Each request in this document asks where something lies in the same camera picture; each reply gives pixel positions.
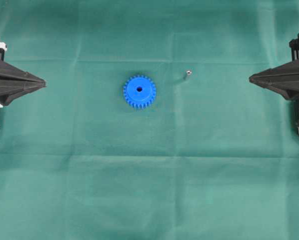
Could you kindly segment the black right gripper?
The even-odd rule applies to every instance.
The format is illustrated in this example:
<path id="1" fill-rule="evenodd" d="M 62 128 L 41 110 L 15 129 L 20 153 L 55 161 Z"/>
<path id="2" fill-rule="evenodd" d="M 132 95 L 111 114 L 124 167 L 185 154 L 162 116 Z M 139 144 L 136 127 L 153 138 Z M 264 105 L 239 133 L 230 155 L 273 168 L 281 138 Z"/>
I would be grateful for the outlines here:
<path id="1" fill-rule="evenodd" d="M 299 135 L 299 34 L 289 42 L 292 60 L 249 77 L 249 82 L 294 101 L 294 112 Z"/>

